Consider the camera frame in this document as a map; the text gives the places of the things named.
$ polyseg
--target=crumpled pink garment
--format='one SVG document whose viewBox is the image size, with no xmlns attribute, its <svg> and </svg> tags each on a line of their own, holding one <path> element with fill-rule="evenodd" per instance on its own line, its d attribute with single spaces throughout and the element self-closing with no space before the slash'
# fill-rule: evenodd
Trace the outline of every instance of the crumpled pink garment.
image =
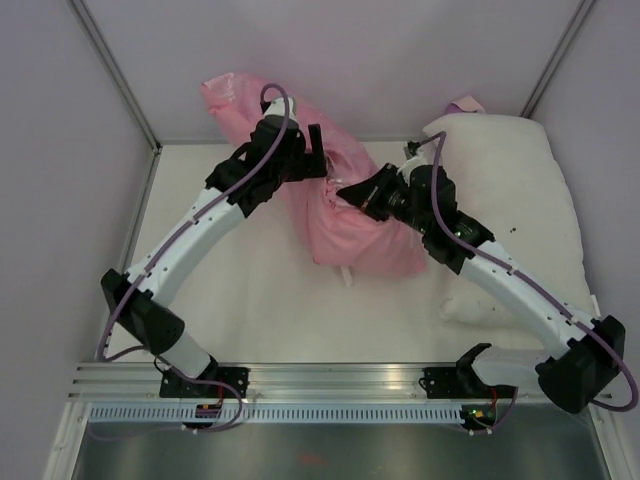
<svg viewBox="0 0 640 480">
<path fill-rule="evenodd" d="M 260 91 L 266 83 L 269 82 L 252 75 L 228 73 L 202 84 L 208 111 L 232 145 L 248 142 L 249 134 L 262 118 Z M 414 233 L 407 226 L 394 219 L 376 222 L 336 196 L 338 189 L 359 183 L 378 171 L 364 147 L 321 110 L 288 89 L 287 93 L 296 99 L 298 124 L 307 145 L 308 126 L 319 123 L 329 157 L 326 178 L 285 183 L 277 192 L 313 261 L 393 277 L 424 271 L 422 244 L 411 241 Z M 267 100 L 275 95 L 275 91 L 268 92 Z"/>
</svg>

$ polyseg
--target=white cushion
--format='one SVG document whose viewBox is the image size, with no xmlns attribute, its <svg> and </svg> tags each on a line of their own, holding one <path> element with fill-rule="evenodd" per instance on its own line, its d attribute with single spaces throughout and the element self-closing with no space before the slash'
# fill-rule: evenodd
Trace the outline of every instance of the white cushion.
<svg viewBox="0 0 640 480">
<path fill-rule="evenodd" d="M 593 313 L 573 202 L 543 127 L 518 117 L 458 113 L 424 128 L 427 135 L 441 130 L 447 132 L 442 165 L 456 184 L 460 210 L 489 228 L 544 286 Z M 441 320 L 521 325 L 477 285 L 453 274 L 445 282 Z"/>
</svg>

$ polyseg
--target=white wall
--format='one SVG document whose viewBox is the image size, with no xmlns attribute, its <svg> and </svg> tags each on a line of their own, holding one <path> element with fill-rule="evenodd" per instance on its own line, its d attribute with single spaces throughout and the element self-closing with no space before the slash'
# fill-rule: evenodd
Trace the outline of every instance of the white wall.
<svg viewBox="0 0 640 480">
<path fill-rule="evenodd" d="M 585 266 L 601 309 L 627 327 L 640 377 L 640 3 L 598 4 L 535 119 L 547 129 L 573 195 Z M 628 389 L 619 381 L 619 401 Z M 622 423 L 640 456 L 640 410 Z"/>
<path fill-rule="evenodd" d="M 150 151 L 62 0 L 0 15 L 0 476 L 41 478 Z"/>
<path fill-rule="evenodd" d="M 362 139 L 467 93 L 518 115 L 578 0 L 87 0 L 160 140 L 216 141 L 199 84 L 282 82 Z"/>
</svg>

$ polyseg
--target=white tabletop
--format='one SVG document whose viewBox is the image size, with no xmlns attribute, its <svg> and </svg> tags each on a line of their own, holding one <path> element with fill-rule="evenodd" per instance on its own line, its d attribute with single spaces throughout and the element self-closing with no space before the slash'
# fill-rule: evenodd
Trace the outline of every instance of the white tabletop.
<svg viewBox="0 0 640 480">
<path fill-rule="evenodd" d="M 378 164 L 404 159 L 399 142 L 366 143 Z M 175 225 L 229 145 L 166 146 L 153 183 L 134 262 Z M 284 205 L 274 198 L 227 234 L 196 267 L 171 309 L 220 362 L 445 362 L 479 342 L 536 348 L 518 330 L 437 320 L 446 269 L 434 261 L 408 279 L 354 276 L 313 263 Z M 135 344 L 116 326 L 110 352 Z M 145 353 L 125 360 L 148 360 Z"/>
</svg>

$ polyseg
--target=gray floor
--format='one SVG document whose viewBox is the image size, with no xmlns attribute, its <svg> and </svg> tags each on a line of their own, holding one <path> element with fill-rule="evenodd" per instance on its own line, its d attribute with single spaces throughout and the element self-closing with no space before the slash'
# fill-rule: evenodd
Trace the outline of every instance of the gray floor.
<svg viewBox="0 0 640 480">
<path fill-rule="evenodd" d="M 149 425 L 99 424 L 103 435 Z M 470 438 L 452 427 L 242 425 L 117 442 L 85 437 L 74 480 L 608 479 L 588 418 L 519 406 L 504 428 Z"/>
</svg>

